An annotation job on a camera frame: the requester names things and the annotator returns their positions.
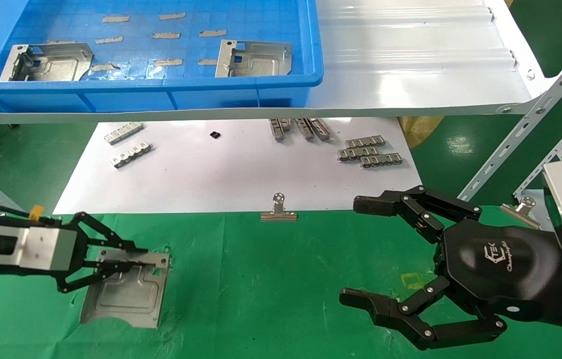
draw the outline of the metal connector strip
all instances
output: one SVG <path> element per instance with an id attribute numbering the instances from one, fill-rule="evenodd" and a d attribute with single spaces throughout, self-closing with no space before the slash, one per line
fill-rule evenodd
<path id="1" fill-rule="evenodd" d="M 314 132 L 310 127 L 310 120 L 306 118 L 297 118 L 295 120 L 296 120 L 296 125 L 299 127 L 299 130 L 301 130 L 301 134 L 303 134 L 303 137 L 305 137 L 306 140 L 313 139 Z"/>
<path id="2" fill-rule="evenodd" d="M 320 141 L 327 141 L 331 136 L 331 132 L 327 129 L 325 123 L 320 118 L 310 118 L 312 130 L 319 137 Z"/>
<path id="3" fill-rule="evenodd" d="M 369 147 L 369 146 L 385 146 L 385 139 L 383 136 L 371 136 L 371 137 L 363 137 L 360 139 L 353 139 L 345 141 L 345 146 L 347 148 L 360 148 L 360 147 Z"/>
<path id="4" fill-rule="evenodd" d="M 372 168 L 379 166 L 392 166 L 402 164 L 402 157 L 398 153 L 388 153 L 385 155 L 372 155 L 361 157 L 362 168 Z"/>
<path id="5" fill-rule="evenodd" d="M 347 148 L 345 150 L 338 150 L 338 161 L 352 161 L 358 160 L 363 156 L 378 155 L 377 147 L 363 147 L 363 148 Z"/>
<path id="6" fill-rule="evenodd" d="M 285 133 L 283 132 L 283 126 L 281 126 L 281 120 L 278 118 L 272 118 L 270 120 L 270 129 L 272 129 L 272 134 L 275 140 L 283 141 Z"/>
<path id="7" fill-rule="evenodd" d="M 130 122 L 110 132 L 109 134 L 104 136 L 103 139 L 105 139 L 111 145 L 114 145 L 115 143 L 127 139 L 128 137 L 132 136 L 133 134 L 143 129 L 144 129 L 143 123 Z"/>
<path id="8" fill-rule="evenodd" d="M 292 129 L 292 119 L 291 118 L 279 118 L 281 121 L 281 128 L 283 131 L 287 132 Z"/>
<path id="9" fill-rule="evenodd" d="M 130 150 L 127 150 L 118 156 L 112 157 L 112 159 L 110 159 L 110 163 L 112 163 L 115 168 L 121 168 L 138 157 L 150 152 L 152 149 L 153 145 L 143 141 L 142 143 L 139 143 L 139 145 L 133 146 Z"/>

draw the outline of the white table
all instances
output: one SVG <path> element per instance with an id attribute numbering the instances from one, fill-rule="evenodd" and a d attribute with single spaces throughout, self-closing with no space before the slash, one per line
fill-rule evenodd
<path id="1" fill-rule="evenodd" d="M 357 195 L 406 190 L 420 184 L 395 118 L 326 118 L 328 143 L 306 141 L 292 126 L 282 143 L 268 120 L 160 121 L 111 146 L 103 137 L 124 123 L 100 123 L 53 213 L 186 213 L 269 211 L 285 194 L 290 211 L 351 209 Z M 219 139 L 210 132 L 222 134 Z M 399 152 L 400 166 L 363 169 L 337 161 L 343 141 L 383 135 L 383 153 Z M 117 170 L 110 158 L 141 141 L 153 152 Z"/>

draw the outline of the white shelf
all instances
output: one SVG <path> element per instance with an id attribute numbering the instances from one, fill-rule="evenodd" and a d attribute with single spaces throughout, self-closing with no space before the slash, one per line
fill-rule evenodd
<path id="1" fill-rule="evenodd" d="M 306 108 L 0 114 L 0 123 L 490 114 L 554 83 L 504 0 L 317 4 L 326 74 Z"/>

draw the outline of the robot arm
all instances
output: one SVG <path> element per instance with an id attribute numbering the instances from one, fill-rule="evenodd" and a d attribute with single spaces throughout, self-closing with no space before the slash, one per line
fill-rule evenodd
<path id="1" fill-rule="evenodd" d="M 494 341 L 507 329 L 499 316 L 562 327 L 562 251 L 552 232 L 483 225 L 479 207 L 423 186 L 356 197 L 354 211 L 401 216 L 437 245 L 436 279 L 401 303 L 341 290 L 341 304 L 368 311 L 374 325 L 401 332 L 420 350 Z M 456 224 L 445 229 L 431 211 Z M 438 326 L 423 322 L 418 315 L 442 296 L 475 320 Z"/>
<path id="2" fill-rule="evenodd" d="M 80 223 L 99 232 L 106 240 L 89 238 Z M 69 223 L 44 217 L 28 220 L 0 216 L 0 274 L 48 275 L 57 282 L 58 291 L 69 293 L 115 273 L 127 273 L 133 266 L 144 265 L 132 261 L 89 261 L 86 256 L 91 246 L 112 247 L 131 253 L 147 252 L 137 248 L 132 241 L 122 240 L 85 212 L 75 214 Z M 67 277 L 81 268 L 93 268 L 94 273 L 67 282 Z"/>

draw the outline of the metal shelf frame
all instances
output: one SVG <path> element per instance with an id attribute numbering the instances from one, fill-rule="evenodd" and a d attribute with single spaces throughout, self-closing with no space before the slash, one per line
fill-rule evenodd
<path id="1" fill-rule="evenodd" d="M 474 177 L 467 183 L 467 186 L 463 188 L 458 198 L 462 200 L 471 200 L 476 193 L 482 188 L 482 186 L 491 178 L 491 176 L 500 168 L 502 163 L 508 159 L 508 157 L 518 148 L 518 145 L 524 141 L 531 131 L 542 121 L 543 118 L 549 113 L 549 111 L 554 108 L 558 101 L 562 98 L 562 71 L 560 72 L 557 81 L 552 84 L 552 86 L 543 93 L 538 100 L 534 101 L 532 107 L 526 112 L 520 121 L 515 125 L 515 127 L 509 132 L 507 137 L 500 143 L 498 148 L 491 154 L 491 156 L 485 161 Z M 526 108 L 527 104 L 522 104 L 516 106 L 518 108 Z M 556 148 L 552 150 L 554 154 L 558 153 L 559 149 Z M 552 159 L 552 154 L 550 153 L 545 157 L 543 163 L 541 163 L 536 169 L 534 169 L 529 177 L 522 182 L 522 185 L 514 191 L 514 197 L 518 198 L 518 193 L 522 191 L 521 187 L 529 185 L 531 180 L 533 180 L 536 175 L 542 171 L 542 166 L 548 163 Z"/>

